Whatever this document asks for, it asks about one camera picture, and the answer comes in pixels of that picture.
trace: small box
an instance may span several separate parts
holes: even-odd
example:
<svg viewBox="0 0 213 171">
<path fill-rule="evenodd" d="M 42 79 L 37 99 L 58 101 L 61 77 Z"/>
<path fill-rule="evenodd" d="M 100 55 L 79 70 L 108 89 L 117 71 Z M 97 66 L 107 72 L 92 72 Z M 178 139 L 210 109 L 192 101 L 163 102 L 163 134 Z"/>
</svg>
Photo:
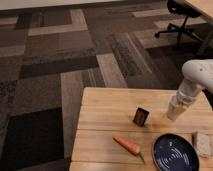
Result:
<svg viewBox="0 0 213 171">
<path fill-rule="evenodd" d="M 149 112 L 145 109 L 138 108 L 133 119 L 133 122 L 138 126 L 144 126 L 146 119 L 149 115 Z"/>
</svg>

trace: carrot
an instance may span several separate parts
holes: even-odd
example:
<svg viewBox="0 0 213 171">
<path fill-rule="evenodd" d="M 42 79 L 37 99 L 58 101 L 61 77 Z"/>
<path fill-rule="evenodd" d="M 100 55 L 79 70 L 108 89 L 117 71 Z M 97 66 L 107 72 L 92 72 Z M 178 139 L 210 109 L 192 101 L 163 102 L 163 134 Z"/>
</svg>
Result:
<svg viewBox="0 0 213 171">
<path fill-rule="evenodd" d="M 124 138 L 118 137 L 118 136 L 113 136 L 113 139 L 117 143 L 119 143 L 121 146 L 123 146 L 126 150 L 128 150 L 130 153 L 132 153 L 133 155 L 140 156 L 142 161 L 145 163 L 144 157 L 141 153 L 140 146 L 138 144 L 135 144 L 127 139 L 124 139 Z"/>
</svg>

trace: table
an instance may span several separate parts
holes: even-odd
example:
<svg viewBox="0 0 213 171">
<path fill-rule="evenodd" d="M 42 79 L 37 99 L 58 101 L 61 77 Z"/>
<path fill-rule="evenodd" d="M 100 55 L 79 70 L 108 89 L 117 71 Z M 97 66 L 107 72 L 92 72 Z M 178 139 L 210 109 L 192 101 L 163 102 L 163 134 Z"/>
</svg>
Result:
<svg viewBox="0 0 213 171">
<path fill-rule="evenodd" d="M 86 88 L 70 171 L 154 171 L 152 143 L 168 132 L 179 134 L 191 143 L 191 133 L 200 131 L 210 134 L 213 141 L 213 112 L 204 94 L 172 122 L 165 112 L 174 94 L 172 90 Z M 139 106 L 150 111 L 143 128 L 132 123 Z M 138 143 L 146 165 L 117 144 L 113 135 Z M 213 170 L 213 158 L 200 158 L 200 164 L 201 171 Z"/>
<path fill-rule="evenodd" d="M 208 47 L 209 42 L 213 38 L 213 0 L 183 0 L 186 4 L 200 12 L 204 19 L 206 19 L 211 25 L 208 36 L 205 38 L 203 44 L 198 50 L 198 55 L 202 55 L 205 49 Z"/>
</svg>

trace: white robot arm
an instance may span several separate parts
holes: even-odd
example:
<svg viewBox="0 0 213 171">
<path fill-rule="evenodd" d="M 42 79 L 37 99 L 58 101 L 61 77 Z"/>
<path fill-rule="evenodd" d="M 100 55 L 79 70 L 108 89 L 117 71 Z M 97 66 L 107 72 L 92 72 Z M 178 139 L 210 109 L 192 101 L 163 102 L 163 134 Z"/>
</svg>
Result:
<svg viewBox="0 0 213 171">
<path fill-rule="evenodd" d="M 183 65 L 182 72 L 184 80 L 176 96 L 172 97 L 167 112 L 171 120 L 192 105 L 203 89 L 213 93 L 213 59 L 190 60 Z"/>
</svg>

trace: carpet tile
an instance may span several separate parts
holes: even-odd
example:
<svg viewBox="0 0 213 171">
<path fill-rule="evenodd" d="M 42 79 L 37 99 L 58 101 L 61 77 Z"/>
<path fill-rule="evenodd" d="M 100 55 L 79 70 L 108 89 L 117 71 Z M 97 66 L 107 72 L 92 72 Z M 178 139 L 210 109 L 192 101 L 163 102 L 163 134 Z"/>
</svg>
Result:
<svg viewBox="0 0 213 171">
<path fill-rule="evenodd" d="M 0 170 L 69 170 L 85 87 L 177 89 L 200 44 L 184 35 L 174 50 L 176 34 L 154 33 L 183 18 L 165 0 L 2 14 L 0 123 L 9 125 L 0 133 Z M 188 25 L 201 38 L 210 30 L 202 18 Z M 201 58 L 212 59 L 212 47 Z"/>
</svg>

